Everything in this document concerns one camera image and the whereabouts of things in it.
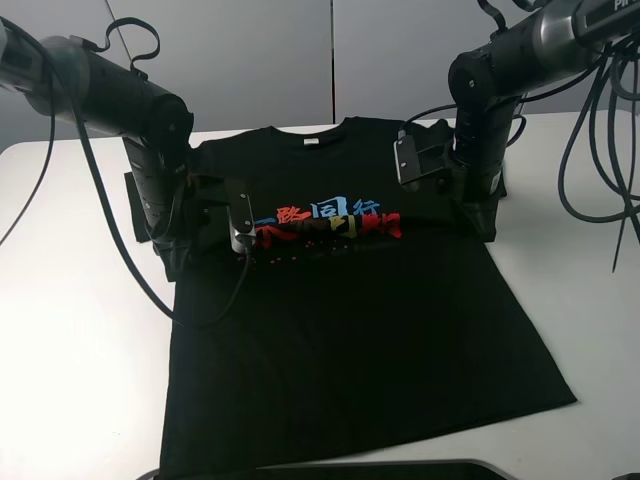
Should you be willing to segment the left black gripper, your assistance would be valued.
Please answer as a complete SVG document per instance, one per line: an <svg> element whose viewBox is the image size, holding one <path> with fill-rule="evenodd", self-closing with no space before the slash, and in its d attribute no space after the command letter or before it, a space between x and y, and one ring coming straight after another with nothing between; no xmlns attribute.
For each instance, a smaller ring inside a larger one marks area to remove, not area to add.
<svg viewBox="0 0 640 480"><path fill-rule="evenodd" d="M136 240L164 265L234 264L235 139L161 151L124 138L125 176Z"/></svg>

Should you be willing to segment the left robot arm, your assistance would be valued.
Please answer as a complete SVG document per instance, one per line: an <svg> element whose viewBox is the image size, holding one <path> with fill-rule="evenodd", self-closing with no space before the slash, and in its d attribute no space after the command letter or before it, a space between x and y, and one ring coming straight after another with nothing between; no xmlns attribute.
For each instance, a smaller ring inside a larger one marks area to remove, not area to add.
<svg viewBox="0 0 640 480"><path fill-rule="evenodd" d="M179 96L103 51L77 36L38 41L3 19L1 85L38 113L73 123L85 149L91 130L122 139L134 227L174 276L195 251L202 204L194 185L198 152L190 145L194 116Z"/></svg>

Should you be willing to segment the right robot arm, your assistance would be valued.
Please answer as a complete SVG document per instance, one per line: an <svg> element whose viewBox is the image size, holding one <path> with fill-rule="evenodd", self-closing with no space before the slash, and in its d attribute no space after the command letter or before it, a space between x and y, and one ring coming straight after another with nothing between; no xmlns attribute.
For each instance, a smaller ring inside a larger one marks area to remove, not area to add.
<svg viewBox="0 0 640 480"><path fill-rule="evenodd" d="M605 87L610 103L637 105L639 92L622 77L639 61L636 1L520 1L528 17L512 27L487 1L480 8L497 29L488 44L459 54L448 85L456 110L447 163L461 173L457 204L465 226L485 242L496 236L504 156L516 109L594 78L583 115Z"/></svg>

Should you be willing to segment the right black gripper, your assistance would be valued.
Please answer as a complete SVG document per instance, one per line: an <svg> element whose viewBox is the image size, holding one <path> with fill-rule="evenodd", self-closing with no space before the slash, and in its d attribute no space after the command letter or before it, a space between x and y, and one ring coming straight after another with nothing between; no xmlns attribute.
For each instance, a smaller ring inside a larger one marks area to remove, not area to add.
<svg viewBox="0 0 640 480"><path fill-rule="evenodd" d="M418 151L421 171L435 181L436 191L449 200L457 228L469 235L495 235L502 171L474 169L458 163L453 140Z"/></svg>

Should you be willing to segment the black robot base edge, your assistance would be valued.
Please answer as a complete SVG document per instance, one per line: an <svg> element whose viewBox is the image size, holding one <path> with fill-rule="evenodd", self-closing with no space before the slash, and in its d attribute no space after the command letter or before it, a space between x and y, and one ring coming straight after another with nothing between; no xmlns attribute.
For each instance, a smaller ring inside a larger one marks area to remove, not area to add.
<svg viewBox="0 0 640 480"><path fill-rule="evenodd" d="M191 479L241 480L358 480L358 479L515 479L506 471L479 460L418 460L308 463L256 468Z"/></svg>

